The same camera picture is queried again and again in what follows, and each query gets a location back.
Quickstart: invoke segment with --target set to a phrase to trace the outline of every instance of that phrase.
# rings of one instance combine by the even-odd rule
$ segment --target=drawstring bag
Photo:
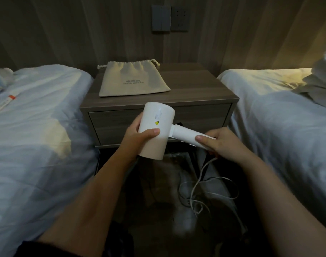
[[[99,96],[143,95],[170,91],[155,65],[156,60],[137,62],[110,61],[103,76]]]

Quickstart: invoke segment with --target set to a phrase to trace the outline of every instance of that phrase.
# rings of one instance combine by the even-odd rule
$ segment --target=white bed sheet
[[[52,224],[93,175],[94,148],[79,106],[92,77],[48,65],[15,72],[18,97],[0,111],[0,256]]]
[[[326,108],[291,92],[311,69],[230,69],[218,79],[240,99],[230,121],[326,226]]]

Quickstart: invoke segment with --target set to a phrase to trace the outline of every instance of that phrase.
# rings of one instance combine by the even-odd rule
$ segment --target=hair dryer
[[[213,137],[173,124],[174,116],[175,110],[166,104],[157,102],[148,102],[145,104],[138,132],[142,133],[152,128],[159,128],[161,132],[143,146],[139,154],[140,156],[153,160],[162,160],[169,137],[205,150],[211,150],[195,141],[195,136],[203,135],[214,139]]]

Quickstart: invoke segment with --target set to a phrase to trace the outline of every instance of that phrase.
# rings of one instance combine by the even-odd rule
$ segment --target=drawer
[[[230,104],[208,104],[174,107],[174,124],[205,133],[210,129],[222,127]],[[127,127],[143,109],[118,110],[89,113],[100,146],[118,145]]]

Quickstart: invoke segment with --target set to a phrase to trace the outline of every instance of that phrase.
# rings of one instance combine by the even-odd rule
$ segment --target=forearm
[[[241,164],[263,226],[278,256],[326,257],[326,228],[254,154]]]
[[[115,153],[39,242],[86,256],[101,256],[129,163]]]

